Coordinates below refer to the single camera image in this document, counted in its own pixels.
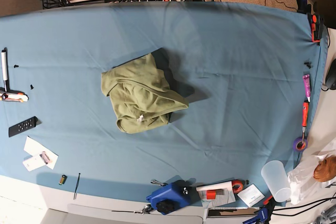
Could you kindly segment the brown bread roll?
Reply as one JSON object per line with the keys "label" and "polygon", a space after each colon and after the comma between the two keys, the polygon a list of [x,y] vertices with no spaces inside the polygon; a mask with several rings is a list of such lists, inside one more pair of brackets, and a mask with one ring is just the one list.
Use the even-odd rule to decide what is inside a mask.
{"label": "brown bread roll", "polygon": [[318,182],[327,182],[335,177],[335,156],[329,156],[319,162],[313,172]]}

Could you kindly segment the white booklet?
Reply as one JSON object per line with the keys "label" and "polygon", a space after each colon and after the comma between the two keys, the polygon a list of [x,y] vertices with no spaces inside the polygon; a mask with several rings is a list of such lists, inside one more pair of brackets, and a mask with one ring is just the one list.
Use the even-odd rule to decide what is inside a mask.
{"label": "white booklet", "polygon": [[263,193],[254,185],[249,185],[237,194],[237,196],[248,206],[252,207],[264,199]]}

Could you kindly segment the blue clamp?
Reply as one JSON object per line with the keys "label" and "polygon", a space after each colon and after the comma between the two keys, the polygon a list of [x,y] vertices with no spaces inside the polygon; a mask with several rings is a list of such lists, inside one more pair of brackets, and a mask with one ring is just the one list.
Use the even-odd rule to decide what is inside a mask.
{"label": "blue clamp", "polygon": [[243,224],[269,224],[275,205],[276,201],[273,196],[268,197],[264,201],[264,205],[256,212],[257,215],[249,220],[243,221]]}

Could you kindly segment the orange block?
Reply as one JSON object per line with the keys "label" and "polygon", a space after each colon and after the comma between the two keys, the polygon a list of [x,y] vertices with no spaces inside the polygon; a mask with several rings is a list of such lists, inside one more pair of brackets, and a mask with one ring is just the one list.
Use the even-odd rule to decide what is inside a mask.
{"label": "orange block", "polygon": [[206,199],[207,200],[214,200],[214,199],[216,199],[216,190],[207,190],[206,191]]}

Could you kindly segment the printed paper sheet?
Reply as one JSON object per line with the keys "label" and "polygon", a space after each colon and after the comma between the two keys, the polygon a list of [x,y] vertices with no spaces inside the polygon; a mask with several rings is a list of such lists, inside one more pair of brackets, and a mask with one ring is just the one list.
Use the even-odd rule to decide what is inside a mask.
{"label": "printed paper sheet", "polygon": [[228,189],[216,190],[216,199],[214,200],[206,199],[206,191],[198,191],[198,194],[204,208],[219,207],[236,201],[233,191]]}

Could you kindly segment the small black clip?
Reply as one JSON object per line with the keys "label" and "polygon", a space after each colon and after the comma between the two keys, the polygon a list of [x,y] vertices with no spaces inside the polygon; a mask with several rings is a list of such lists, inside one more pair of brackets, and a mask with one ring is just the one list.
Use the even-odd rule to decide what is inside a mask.
{"label": "small black clip", "polygon": [[312,67],[311,62],[305,62],[304,65],[307,66],[309,69]]}

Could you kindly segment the blue table cloth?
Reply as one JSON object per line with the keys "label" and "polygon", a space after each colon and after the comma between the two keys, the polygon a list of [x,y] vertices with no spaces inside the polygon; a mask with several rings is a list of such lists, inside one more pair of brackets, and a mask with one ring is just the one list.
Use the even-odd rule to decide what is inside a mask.
{"label": "blue table cloth", "polygon": [[[152,179],[240,178],[267,192],[265,163],[293,169],[302,77],[310,75],[314,114],[328,35],[318,46],[306,15],[259,5],[119,3],[2,17],[1,48],[10,87],[29,97],[1,103],[1,174],[51,188],[64,174],[62,190],[74,191],[81,173],[81,194],[145,201]],[[123,133],[101,74],[151,52],[167,59],[190,105],[168,125]],[[42,124],[8,137],[11,126],[33,116]],[[58,155],[54,169],[23,166],[28,136]]]}

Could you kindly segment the black computer mouse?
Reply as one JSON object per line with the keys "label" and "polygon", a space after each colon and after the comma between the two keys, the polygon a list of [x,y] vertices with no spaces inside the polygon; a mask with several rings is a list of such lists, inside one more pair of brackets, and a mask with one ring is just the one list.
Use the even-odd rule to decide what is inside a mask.
{"label": "black computer mouse", "polygon": [[324,92],[336,89],[336,59],[333,59],[333,61],[331,62],[330,68],[326,75],[324,86],[325,89],[321,89]]}

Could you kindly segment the translucent plastic cup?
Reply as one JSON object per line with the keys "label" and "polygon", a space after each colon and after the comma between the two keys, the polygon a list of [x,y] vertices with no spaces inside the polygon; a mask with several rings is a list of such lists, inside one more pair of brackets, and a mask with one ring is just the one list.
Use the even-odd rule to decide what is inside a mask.
{"label": "translucent plastic cup", "polygon": [[281,161],[274,160],[266,163],[261,169],[261,176],[276,202],[285,202],[290,198],[291,189]]}

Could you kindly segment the orange white utility knife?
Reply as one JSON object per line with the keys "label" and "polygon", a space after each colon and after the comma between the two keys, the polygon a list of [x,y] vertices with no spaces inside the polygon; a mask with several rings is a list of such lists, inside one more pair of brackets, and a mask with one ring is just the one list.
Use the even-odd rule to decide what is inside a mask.
{"label": "orange white utility knife", "polygon": [[4,81],[4,88],[1,88],[1,101],[5,102],[27,102],[29,97],[22,92],[14,92],[9,89],[8,80]]}

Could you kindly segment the white paper sheet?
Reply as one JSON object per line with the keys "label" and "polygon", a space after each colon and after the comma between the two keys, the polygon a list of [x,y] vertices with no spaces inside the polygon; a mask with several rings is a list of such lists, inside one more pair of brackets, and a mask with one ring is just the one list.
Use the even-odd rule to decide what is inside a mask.
{"label": "white paper sheet", "polygon": [[30,155],[30,157],[35,156],[41,152],[46,152],[47,155],[49,156],[49,158],[52,160],[51,163],[49,163],[48,165],[46,165],[48,168],[50,169],[54,169],[57,159],[58,159],[58,155],[55,154],[54,152],[52,152],[51,150],[49,150],[48,148],[46,148],[45,146],[43,146],[42,144],[40,144],[39,142],[37,142],[36,140],[33,140],[31,137],[26,137],[26,142],[24,145],[24,151]]}

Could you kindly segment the purple tape roll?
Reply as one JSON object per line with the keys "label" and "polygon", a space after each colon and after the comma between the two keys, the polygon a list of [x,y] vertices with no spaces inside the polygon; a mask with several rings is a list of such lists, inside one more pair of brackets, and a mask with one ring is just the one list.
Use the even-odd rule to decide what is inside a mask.
{"label": "purple tape roll", "polygon": [[304,137],[298,137],[294,140],[292,148],[296,152],[303,152],[308,147],[308,141],[307,138]]}

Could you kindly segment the orange handled screwdriver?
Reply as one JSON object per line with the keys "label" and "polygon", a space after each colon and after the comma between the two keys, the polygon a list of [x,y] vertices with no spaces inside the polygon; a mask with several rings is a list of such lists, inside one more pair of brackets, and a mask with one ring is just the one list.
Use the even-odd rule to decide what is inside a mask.
{"label": "orange handled screwdriver", "polygon": [[308,119],[308,111],[309,111],[309,101],[305,101],[302,106],[302,139],[305,137],[305,130],[307,127],[307,119]]}

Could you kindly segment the white card with clip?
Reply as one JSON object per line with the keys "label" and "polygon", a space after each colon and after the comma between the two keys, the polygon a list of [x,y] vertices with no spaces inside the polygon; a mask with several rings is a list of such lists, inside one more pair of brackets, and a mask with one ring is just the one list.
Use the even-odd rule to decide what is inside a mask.
{"label": "white card with clip", "polygon": [[23,161],[23,166],[29,171],[33,171],[45,165],[51,163],[52,160],[49,158],[46,152],[41,152],[35,156],[32,156]]}

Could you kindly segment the black tweezers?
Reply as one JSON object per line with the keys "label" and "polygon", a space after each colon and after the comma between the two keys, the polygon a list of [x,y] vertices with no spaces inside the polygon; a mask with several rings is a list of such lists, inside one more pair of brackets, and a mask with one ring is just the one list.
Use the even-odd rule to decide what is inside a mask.
{"label": "black tweezers", "polygon": [[74,191],[74,195],[73,195],[73,200],[76,200],[76,197],[77,197],[77,190],[78,190],[78,186],[79,186],[79,182],[80,182],[80,175],[81,175],[81,173],[78,173],[76,186],[75,186],[75,191]]}

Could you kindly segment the white plastic bag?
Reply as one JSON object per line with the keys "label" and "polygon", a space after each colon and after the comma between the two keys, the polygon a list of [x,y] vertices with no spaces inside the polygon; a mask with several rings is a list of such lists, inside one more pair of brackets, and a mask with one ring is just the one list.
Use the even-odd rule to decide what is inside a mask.
{"label": "white plastic bag", "polygon": [[305,198],[313,196],[319,190],[335,182],[335,177],[327,182],[318,182],[313,177],[313,172],[319,162],[329,156],[335,156],[335,140],[327,144],[319,153],[306,157],[295,169],[288,173],[292,205],[300,203]]}

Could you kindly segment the purple tube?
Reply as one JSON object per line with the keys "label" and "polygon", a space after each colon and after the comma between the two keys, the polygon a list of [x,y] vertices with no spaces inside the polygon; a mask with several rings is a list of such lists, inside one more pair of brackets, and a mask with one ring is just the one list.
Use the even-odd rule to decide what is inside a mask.
{"label": "purple tube", "polygon": [[304,82],[306,98],[307,98],[307,101],[310,102],[310,98],[311,98],[310,75],[306,74],[302,78]]}

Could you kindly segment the olive green t-shirt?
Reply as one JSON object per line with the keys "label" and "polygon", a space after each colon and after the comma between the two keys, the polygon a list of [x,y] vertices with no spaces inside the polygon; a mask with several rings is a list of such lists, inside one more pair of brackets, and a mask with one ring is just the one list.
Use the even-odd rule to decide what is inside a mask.
{"label": "olive green t-shirt", "polygon": [[101,74],[121,132],[140,133],[169,123],[169,115],[187,109],[188,101],[170,88],[152,53]]}

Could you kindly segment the orange tape roll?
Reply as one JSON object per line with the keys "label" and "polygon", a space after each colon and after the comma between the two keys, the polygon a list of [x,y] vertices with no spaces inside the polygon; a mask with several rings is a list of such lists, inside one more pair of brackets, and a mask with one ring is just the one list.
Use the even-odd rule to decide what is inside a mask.
{"label": "orange tape roll", "polygon": [[238,194],[239,192],[241,192],[244,189],[244,184],[245,184],[244,180],[239,179],[232,180],[233,193]]}

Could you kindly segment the black orange clamp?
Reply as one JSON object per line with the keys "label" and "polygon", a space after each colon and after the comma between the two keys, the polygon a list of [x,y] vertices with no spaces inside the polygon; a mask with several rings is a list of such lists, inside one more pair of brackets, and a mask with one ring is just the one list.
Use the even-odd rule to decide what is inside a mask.
{"label": "black orange clamp", "polygon": [[307,15],[312,42],[317,43],[319,46],[323,34],[323,19],[320,15],[311,13],[311,5],[308,4],[308,0],[296,0],[296,2],[298,6],[297,12]]}

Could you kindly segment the white marker pen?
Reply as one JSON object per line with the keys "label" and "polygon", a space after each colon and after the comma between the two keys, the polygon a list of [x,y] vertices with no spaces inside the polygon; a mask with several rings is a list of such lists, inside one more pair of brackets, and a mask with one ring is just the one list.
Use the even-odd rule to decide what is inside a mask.
{"label": "white marker pen", "polygon": [[8,65],[7,65],[7,50],[6,49],[3,49],[1,51],[1,63],[2,63],[3,80],[8,81]]}

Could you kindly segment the black remote control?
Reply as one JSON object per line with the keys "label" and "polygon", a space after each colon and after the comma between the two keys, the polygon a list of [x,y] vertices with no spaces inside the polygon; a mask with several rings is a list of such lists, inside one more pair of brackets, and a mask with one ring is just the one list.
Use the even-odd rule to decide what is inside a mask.
{"label": "black remote control", "polygon": [[42,124],[42,121],[39,120],[36,116],[28,118],[18,124],[11,126],[8,129],[8,137],[13,137],[15,135],[24,133],[28,130],[35,128],[39,124]]}

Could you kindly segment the blue plastic device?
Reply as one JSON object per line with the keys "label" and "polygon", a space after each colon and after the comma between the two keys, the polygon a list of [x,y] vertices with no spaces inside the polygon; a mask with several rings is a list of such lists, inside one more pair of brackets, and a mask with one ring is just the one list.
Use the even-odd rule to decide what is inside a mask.
{"label": "blue plastic device", "polygon": [[151,180],[151,184],[158,185],[159,189],[146,197],[148,204],[145,212],[156,210],[162,215],[168,215],[191,204],[188,187],[177,183],[162,183],[156,179]]}

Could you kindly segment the white paper roll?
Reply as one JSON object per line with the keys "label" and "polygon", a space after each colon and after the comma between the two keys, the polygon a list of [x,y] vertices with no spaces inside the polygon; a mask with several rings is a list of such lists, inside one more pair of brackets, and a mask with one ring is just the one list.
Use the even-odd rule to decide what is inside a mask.
{"label": "white paper roll", "polygon": [[222,183],[216,183],[211,185],[202,185],[197,186],[196,191],[208,191],[208,190],[220,190],[220,189],[228,189],[230,191],[233,190],[232,182],[222,182]]}

